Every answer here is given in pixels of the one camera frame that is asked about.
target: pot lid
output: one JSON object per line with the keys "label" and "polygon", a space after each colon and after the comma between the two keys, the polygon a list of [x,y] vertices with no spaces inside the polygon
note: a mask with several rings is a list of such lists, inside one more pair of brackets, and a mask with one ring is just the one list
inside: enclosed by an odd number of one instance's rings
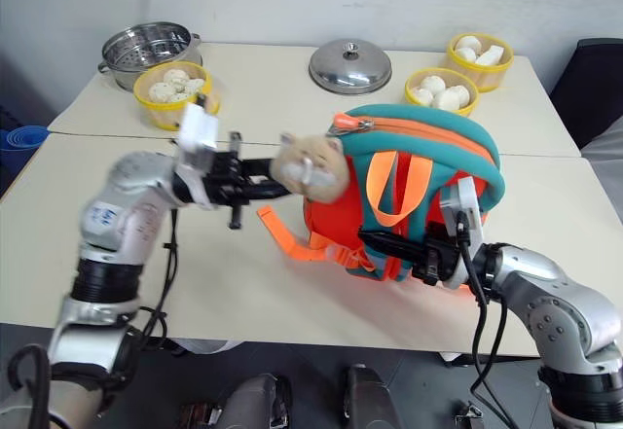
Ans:
{"label": "pot lid", "polygon": [[391,61],[370,42],[335,40],[311,55],[310,75],[319,86],[335,93],[369,93],[389,81]]}

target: orange backpack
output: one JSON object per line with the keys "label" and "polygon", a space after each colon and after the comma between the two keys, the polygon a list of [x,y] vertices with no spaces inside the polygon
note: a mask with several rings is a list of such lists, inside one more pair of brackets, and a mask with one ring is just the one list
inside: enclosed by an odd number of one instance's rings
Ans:
{"label": "orange backpack", "polygon": [[308,245],[300,245],[270,207],[258,214],[293,259],[334,261],[349,273],[402,281],[413,263],[386,256],[358,236],[386,231],[423,242],[443,224],[442,188],[472,176],[483,218],[504,193],[494,141],[459,115],[414,105],[368,105],[337,115],[328,132],[342,140],[350,183],[334,203],[305,200]]}

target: plush hamster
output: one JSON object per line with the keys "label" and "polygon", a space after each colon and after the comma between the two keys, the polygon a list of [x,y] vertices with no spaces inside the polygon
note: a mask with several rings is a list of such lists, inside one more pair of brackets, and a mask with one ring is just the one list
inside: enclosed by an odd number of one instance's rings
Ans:
{"label": "plush hamster", "polygon": [[332,203],[349,182],[342,141],[319,135],[282,134],[281,150],[271,162],[271,176],[293,194]]}

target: yellow bowl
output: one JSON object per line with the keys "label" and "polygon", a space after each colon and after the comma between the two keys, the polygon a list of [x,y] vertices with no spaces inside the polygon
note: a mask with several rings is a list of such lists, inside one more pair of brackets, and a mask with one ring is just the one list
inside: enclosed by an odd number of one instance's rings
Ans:
{"label": "yellow bowl", "polygon": [[[455,51],[455,46],[458,40],[466,35],[473,35],[483,45],[483,52],[489,49],[491,45],[498,45],[504,48],[504,54],[499,64],[496,66],[481,66],[468,62],[460,57]],[[514,59],[513,49],[510,46],[500,40],[499,38],[492,37],[486,33],[461,33],[453,38],[448,44],[446,49],[446,63],[445,66],[448,69],[459,72],[463,76],[467,76],[471,79],[479,91],[491,91],[497,89],[501,84],[506,71],[513,63]]]}
{"label": "yellow bowl", "polygon": [[186,103],[197,101],[197,94],[189,96],[182,101],[173,103],[156,103],[149,99],[149,88],[156,82],[162,82],[166,71],[170,69],[181,69],[189,75],[191,79],[204,79],[205,84],[201,88],[201,93],[207,97],[207,112],[216,114],[220,107],[215,94],[212,90],[212,78],[209,73],[198,64],[188,61],[173,61],[151,67],[143,73],[134,83],[134,96],[138,102],[147,110],[149,119],[162,129],[177,130],[181,125],[184,107]]}
{"label": "yellow bowl", "polygon": [[476,108],[476,104],[478,103],[479,93],[476,85],[470,81],[467,77],[459,74],[458,72],[452,71],[450,69],[444,69],[442,67],[428,67],[426,69],[421,69],[414,74],[411,75],[407,82],[405,83],[405,97],[409,103],[413,103],[414,105],[421,105],[418,99],[413,95],[412,89],[418,87],[421,81],[428,76],[439,76],[446,83],[446,87],[453,86],[464,86],[469,91],[469,103],[467,106],[464,106],[455,113],[461,116],[469,116],[474,108]]}

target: black cable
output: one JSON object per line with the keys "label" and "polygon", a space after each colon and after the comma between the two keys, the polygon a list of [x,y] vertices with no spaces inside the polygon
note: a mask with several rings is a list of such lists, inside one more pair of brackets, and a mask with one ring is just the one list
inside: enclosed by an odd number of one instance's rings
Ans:
{"label": "black cable", "polygon": [[[166,259],[166,271],[165,271],[165,284],[163,286],[163,291],[161,292],[160,299],[156,304],[156,307],[153,309],[150,307],[141,307],[143,310],[148,310],[151,312],[151,316],[145,324],[143,328],[143,339],[140,344],[141,349],[158,349],[160,345],[166,339],[167,326],[166,326],[166,314],[163,312],[163,307],[165,305],[166,296],[168,295],[171,286],[173,285],[173,281],[175,281],[175,277],[177,276],[177,268],[178,268],[178,252],[177,252],[177,209],[171,209],[171,238],[170,242],[165,244],[165,249],[168,249],[168,257]],[[149,338],[152,336],[154,332],[154,328],[156,324],[160,322],[163,333],[161,335],[158,347],[147,347],[147,343]]]}
{"label": "black cable", "polygon": [[71,426],[69,424],[67,424],[65,421],[60,419],[55,414],[50,414],[50,422],[52,424],[55,424],[56,426],[58,426],[59,429],[71,429]]}
{"label": "black cable", "polygon": [[[487,382],[487,375],[491,370],[491,367],[494,363],[495,356],[497,355],[497,349],[499,348],[499,344],[501,342],[502,334],[504,327],[506,326],[506,316],[507,310],[505,310],[505,306],[502,308],[502,314],[500,315],[500,321],[497,327],[497,333],[495,335],[494,346],[492,347],[492,352],[489,356],[489,361],[485,366],[485,370],[483,371],[480,366],[480,361],[478,359],[478,348],[480,347],[480,339],[482,337],[483,331],[485,329],[485,325],[487,323],[487,297],[485,296],[485,291],[483,290],[482,284],[476,271],[474,269],[474,265],[471,261],[471,257],[469,255],[469,222],[467,216],[463,212],[459,212],[457,216],[457,244],[458,249],[460,251],[463,262],[465,263],[465,269],[467,270],[467,274],[469,276],[469,282],[476,296],[476,302],[478,303],[478,307],[480,309],[480,313],[478,316],[478,323],[476,325],[476,331],[474,332],[474,339],[472,341],[471,354],[472,359],[474,360],[474,367],[476,368],[476,373],[478,374],[478,378],[474,382],[474,384],[470,387],[471,394],[478,399],[483,405],[485,405],[489,410],[491,410],[506,426],[511,429],[519,429],[517,423],[513,420],[512,416],[506,411],[504,405],[499,401],[498,397],[489,386]],[[495,404],[499,407],[499,410],[494,407],[486,398],[480,395],[476,390],[480,385],[484,385]]]}
{"label": "black cable", "polygon": [[39,344],[27,344],[13,355],[9,361],[7,369],[7,379],[14,391],[23,387],[18,375],[18,367],[21,360],[31,355],[35,364],[34,381],[27,380],[26,386],[32,399],[32,412],[28,419],[28,429],[49,429],[50,414],[48,413],[48,402],[50,401],[50,360],[48,352]]}

